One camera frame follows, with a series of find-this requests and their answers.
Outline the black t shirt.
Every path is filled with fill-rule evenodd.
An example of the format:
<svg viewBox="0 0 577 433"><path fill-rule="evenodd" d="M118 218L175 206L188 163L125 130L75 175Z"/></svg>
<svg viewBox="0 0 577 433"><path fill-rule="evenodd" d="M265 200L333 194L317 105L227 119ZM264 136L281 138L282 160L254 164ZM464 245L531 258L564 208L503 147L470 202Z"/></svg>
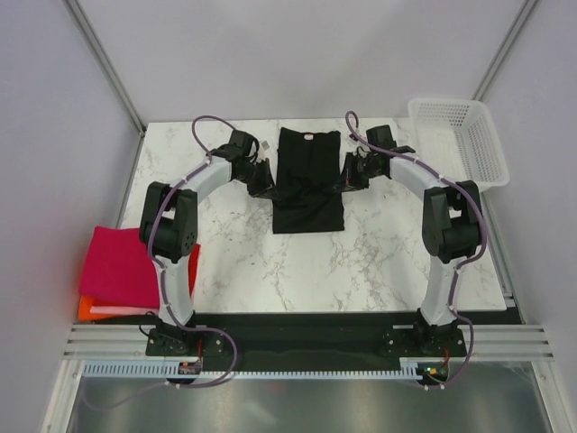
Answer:
<svg viewBox="0 0 577 433"><path fill-rule="evenodd" d="M275 235L341 232L342 194L334 189L340 177L341 135L279 132L276 192L272 201Z"/></svg>

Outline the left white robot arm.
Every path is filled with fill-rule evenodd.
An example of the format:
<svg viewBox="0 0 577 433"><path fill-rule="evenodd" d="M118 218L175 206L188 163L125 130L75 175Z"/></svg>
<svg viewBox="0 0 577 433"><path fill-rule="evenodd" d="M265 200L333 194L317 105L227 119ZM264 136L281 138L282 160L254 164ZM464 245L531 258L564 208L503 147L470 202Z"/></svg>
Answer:
<svg viewBox="0 0 577 433"><path fill-rule="evenodd" d="M259 149L253 135L232 130L228 142L208 151L189 174L171 184L155 181L147 188L139 238L157 275L160 308L146 355L187 356L196 350L200 335L188 266L197 246L199 204L233 180L244 183L254 197L272 192L270 163L258 160Z"/></svg>

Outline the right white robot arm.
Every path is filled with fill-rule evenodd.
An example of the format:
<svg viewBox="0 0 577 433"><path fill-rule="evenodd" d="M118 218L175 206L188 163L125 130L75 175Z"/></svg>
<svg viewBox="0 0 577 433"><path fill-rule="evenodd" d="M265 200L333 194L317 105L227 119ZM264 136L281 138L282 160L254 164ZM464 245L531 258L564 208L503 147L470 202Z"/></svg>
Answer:
<svg viewBox="0 0 577 433"><path fill-rule="evenodd" d="M351 137L366 145L345 156L335 190L367 189L379 176L403 185L418 197L422 208L422 240L431 258L425 298L410 329L398 341L412 355L464 355L463 334L455 306L463 267L479 260L487 249L488 234L480 192L472 180L451 181L420 161L414 149L399 146L388 125Z"/></svg>

